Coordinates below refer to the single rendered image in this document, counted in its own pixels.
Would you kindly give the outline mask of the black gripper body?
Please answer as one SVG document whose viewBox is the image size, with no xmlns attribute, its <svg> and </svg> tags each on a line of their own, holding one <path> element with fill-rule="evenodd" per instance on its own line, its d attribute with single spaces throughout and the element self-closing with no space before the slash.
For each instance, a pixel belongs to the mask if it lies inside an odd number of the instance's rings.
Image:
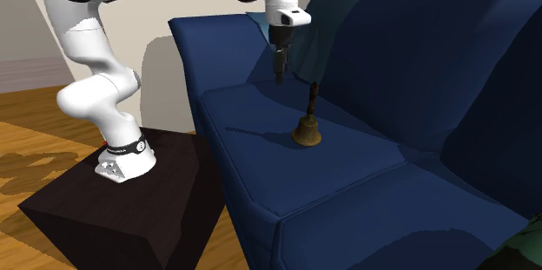
<svg viewBox="0 0 542 270">
<path fill-rule="evenodd" d="M 285 49 L 292 42 L 294 28 L 290 26 L 269 26 L 269 42 L 277 49 Z"/>
</svg>

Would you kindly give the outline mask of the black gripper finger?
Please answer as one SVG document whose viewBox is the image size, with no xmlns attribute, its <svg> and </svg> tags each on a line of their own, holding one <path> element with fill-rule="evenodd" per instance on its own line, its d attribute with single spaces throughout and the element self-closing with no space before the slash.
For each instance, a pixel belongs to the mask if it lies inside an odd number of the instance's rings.
<svg viewBox="0 0 542 270">
<path fill-rule="evenodd" d="M 274 74 L 275 82 L 282 84 L 283 75 L 288 67 L 288 50 L 286 48 L 277 47 L 274 53 Z"/>
</svg>

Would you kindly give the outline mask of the brass hand bell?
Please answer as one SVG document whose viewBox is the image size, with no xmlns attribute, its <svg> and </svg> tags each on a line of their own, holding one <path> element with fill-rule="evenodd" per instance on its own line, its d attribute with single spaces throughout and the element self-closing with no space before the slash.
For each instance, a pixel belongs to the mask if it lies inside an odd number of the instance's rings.
<svg viewBox="0 0 542 270">
<path fill-rule="evenodd" d="M 293 140 L 304 147 L 316 146 L 321 142 L 319 124 L 314 117 L 314 105 L 319 93 L 319 85 L 313 82 L 310 85 L 307 113 L 299 120 L 297 127 L 292 131 Z"/>
</svg>

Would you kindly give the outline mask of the dark blue sofa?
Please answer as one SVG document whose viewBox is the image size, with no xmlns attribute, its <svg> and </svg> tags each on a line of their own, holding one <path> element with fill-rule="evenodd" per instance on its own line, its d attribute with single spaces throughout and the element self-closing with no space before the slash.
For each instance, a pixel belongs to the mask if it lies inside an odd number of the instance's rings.
<svg viewBox="0 0 542 270">
<path fill-rule="evenodd" d="M 282 84 L 253 16 L 169 23 L 250 270 L 475 270 L 542 213 L 542 0 L 307 11 Z"/>
</svg>

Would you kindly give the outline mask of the dark robot stand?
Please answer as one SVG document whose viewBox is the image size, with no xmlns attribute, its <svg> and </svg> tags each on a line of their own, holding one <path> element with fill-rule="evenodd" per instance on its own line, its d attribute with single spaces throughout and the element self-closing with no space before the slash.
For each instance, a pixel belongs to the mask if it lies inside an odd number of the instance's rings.
<svg viewBox="0 0 542 270">
<path fill-rule="evenodd" d="M 19 207 L 77 270 L 195 270 L 224 208 L 202 135 L 143 130 L 156 165 L 115 183 L 95 151 Z"/>
</svg>

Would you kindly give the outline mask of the dark green cushion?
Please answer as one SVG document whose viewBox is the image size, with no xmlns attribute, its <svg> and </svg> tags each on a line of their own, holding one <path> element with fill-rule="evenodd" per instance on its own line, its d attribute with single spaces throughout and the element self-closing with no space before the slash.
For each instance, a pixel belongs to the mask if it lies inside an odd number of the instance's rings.
<svg viewBox="0 0 542 270">
<path fill-rule="evenodd" d="M 536 214 L 475 270 L 542 270 L 542 213 Z"/>
</svg>

